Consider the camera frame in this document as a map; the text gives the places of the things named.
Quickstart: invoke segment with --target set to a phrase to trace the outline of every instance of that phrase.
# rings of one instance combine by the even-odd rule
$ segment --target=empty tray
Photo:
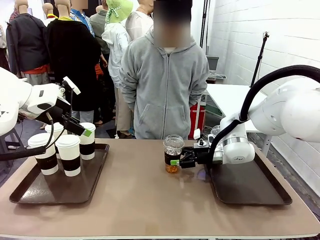
[[[251,162],[213,165],[207,172],[217,197],[225,204],[281,206],[292,203],[290,195],[257,154]]]
[[[66,176],[61,161],[59,170],[52,175],[43,175],[36,164],[10,195],[16,204],[64,205],[82,204],[95,192],[109,150],[108,144],[95,144],[95,157],[81,161],[81,173]]]

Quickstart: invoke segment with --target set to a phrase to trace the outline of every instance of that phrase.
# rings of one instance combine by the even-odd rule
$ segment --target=table
[[[235,113],[240,112],[249,90],[250,87],[246,85],[208,84],[205,94],[210,95],[210,97],[212,98],[216,106],[221,110],[224,116],[231,116]],[[266,97],[266,95],[259,92],[254,97],[251,106],[258,105],[263,100],[265,100]],[[245,122],[244,124],[247,133],[260,133],[260,131],[256,129],[251,120]],[[266,135],[266,137],[264,138],[262,152],[265,155],[267,155],[268,153],[271,139],[272,136],[270,135]]]
[[[293,199],[283,207],[220,202],[201,165],[165,171],[161,140],[96,139],[110,144],[90,202],[28,206],[9,196],[36,164],[30,157],[0,188],[0,236],[39,239],[275,239],[312,237],[320,223],[263,156]]]

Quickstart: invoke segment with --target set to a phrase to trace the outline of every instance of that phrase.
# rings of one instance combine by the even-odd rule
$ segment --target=floor
[[[215,126],[219,124],[219,120],[207,114],[205,123],[207,126]],[[17,124],[15,129],[18,134],[21,134],[22,143],[27,146],[28,139],[38,133],[45,132],[40,130],[42,123],[34,120],[25,119],[23,123]],[[110,133],[114,129],[114,121],[110,121],[95,130],[96,138],[114,138]],[[254,142],[258,147],[262,146],[263,136],[256,133],[249,134],[249,140]],[[268,159],[281,172],[284,178],[291,184],[294,190],[303,199],[306,205],[313,211],[315,216],[320,220],[320,198],[309,188],[309,186],[299,177],[299,175],[291,168],[286,160],[271,146],[267,154]],[[0,162],[0,187],[6,180],[21,166],[26,159],[16,159],[10,162]],[[309,238],[310,240],[320,240],[320,236]]]

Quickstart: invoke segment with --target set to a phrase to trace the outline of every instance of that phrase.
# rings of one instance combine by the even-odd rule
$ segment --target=white cup lid
[[[76,135],[62,135],[55,142],[58,148],[72,148],[75,145],[80,144],[80,138]]]
[[[51,133],[51,125],[46,125],[44,129],[46,132]],[[64,126],[62,126],[59,122],[56,122],[53,124],[54,132],[59,132],[59,131],[62,131],[63,129],[64,129]]]
[[[34,135],[32,137],[29,138],[28,140],[28,145],[30,147],[40,147],[40,146],[44,146],[48,143],[49,141],[49,138],[50,138],[50,133],[39,133],[37,135]],[[53,143],[55,140],[55,137],[52,136],[52,139],[51,139],[51,142],[50,143]]]
[[[93,123],[90,123],[90,122],[83,122],[83,123],[80,123],[80,125],[82,127],[84,127],[85,129],[88,129],[91,132],[96,130],[96,126]]]

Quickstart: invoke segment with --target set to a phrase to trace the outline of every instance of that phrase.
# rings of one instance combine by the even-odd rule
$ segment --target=table leg
[[[197,103],[198,105],[197,105],[197,108],[196,108],[196,117],[195,117],[194,130],[198,129],[198,121],[199,121],[199,115],[200,115],[201,98],[202,98],[202,96],[199,98],[198,103]]]
[[[267,156],[267,154],[268,154],[269,147],[271,144],[271,139],[272,139],[271,135],[265,135],[265,137],[264,137],[261,151],[265,156]]]

